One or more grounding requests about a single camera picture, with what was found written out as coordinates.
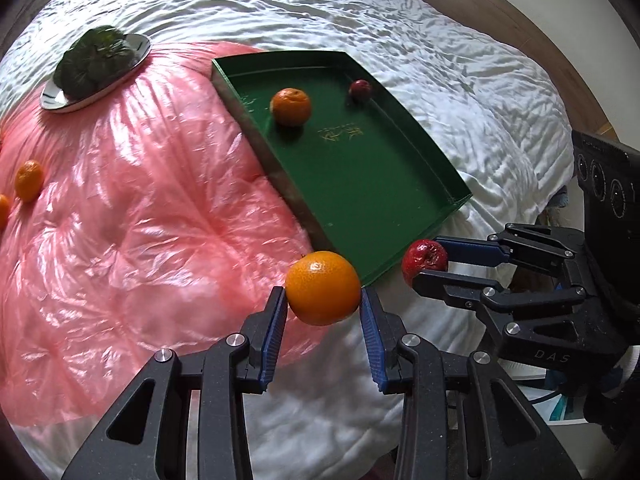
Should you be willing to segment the large orange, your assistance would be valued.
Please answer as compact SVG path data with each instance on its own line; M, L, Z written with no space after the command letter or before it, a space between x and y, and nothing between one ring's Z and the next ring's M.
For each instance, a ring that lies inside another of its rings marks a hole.
M299 259L288 270L284 288L293 313L311 326L343 321L360 305L359 276L336 252L311 252Z

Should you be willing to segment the white bed duvet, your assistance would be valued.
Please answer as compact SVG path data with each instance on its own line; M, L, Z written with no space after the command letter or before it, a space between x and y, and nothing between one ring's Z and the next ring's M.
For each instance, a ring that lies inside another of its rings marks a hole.
M573 173L570 123L546 72L421 0L52 0L2 60L1 120L29 93L40 104L64 52L104 25L148 36L150 55L163 44L197 42L242 44L244 53L349 53L469 185L471 200L444 224L447 234L483 238L508 222L532 222ZM11 424L55 478L101 416Z

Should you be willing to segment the green rectangular tray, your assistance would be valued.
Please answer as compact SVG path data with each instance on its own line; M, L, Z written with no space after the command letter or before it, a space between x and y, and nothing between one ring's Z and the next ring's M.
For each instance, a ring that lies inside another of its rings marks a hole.
M352 102L365 79L370 99ZM370 285L429 237L471 191L436 142L356 60L341 51L270 51L216 58L212 83L317 250L332 250ZM274 121L271 98L306 92L311 118Z

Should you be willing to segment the pink plastic sheet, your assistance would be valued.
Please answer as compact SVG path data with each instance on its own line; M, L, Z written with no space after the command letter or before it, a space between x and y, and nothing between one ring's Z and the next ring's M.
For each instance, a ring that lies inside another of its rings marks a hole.
M1 233L1 406L16 426L101 416L159 348L208 348L310 251L212 82L231 42L163 44L83 110L37 92L1 121L1 189L44 169Z

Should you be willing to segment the small red apple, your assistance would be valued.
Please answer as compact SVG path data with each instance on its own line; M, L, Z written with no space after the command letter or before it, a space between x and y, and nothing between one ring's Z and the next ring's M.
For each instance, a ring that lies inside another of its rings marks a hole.
M353 81L348 89L348 96L352 102L364 103L370 99L372 94L372 86L369 81L365 79L358 79Z

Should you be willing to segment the wooden headboard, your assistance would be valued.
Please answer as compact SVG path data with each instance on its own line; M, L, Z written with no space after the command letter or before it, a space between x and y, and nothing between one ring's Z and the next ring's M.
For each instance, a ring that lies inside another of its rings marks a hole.
M615 140L614 127L582 76L549 37L508 0L423 0L464 26L517 48L549 75L570 125Z

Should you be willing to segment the orange in tray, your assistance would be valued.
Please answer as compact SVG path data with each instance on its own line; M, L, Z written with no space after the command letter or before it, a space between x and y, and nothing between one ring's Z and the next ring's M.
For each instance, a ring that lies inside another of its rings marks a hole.
M284 88L271 98L270 112L278 124L299 127L311 118L311 100L303 90Z

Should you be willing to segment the small tangerine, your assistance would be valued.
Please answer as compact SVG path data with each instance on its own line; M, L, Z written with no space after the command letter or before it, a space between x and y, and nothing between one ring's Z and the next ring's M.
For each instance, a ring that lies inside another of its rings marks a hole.
M43 182L43 166L40 162L29 159L17 170L14 180L15 194L23 203L30 204L39 197Z
M12 203L8 196L0 194L0 231L4 231L8 225Z

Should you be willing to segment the silver oval plate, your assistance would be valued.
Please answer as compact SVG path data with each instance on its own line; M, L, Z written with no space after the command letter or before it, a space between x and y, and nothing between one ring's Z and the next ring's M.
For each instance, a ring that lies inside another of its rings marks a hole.
M81 110L104 96L107 96L127 79L134 76L134 74L140 70L143 63L146 61L146 58L150 55L152 51L152 41L148 36L143 34L135 34L134 32L124 32L124 34L126 35L126 40L130 43L130 46L134 49L138 58L137 63L134 64L127 73L124 73L104 89L83 100L69 99L54 83L52 75L40 93L40 107L48 112L61 114L70 113L74 110Z

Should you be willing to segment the green leafy vegetable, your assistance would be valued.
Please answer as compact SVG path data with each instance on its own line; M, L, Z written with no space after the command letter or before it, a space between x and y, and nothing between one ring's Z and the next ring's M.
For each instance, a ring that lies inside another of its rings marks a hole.
M83 100L127 73L137 59L120 29L99 26L87 30L64 52L53 81L69 99Z

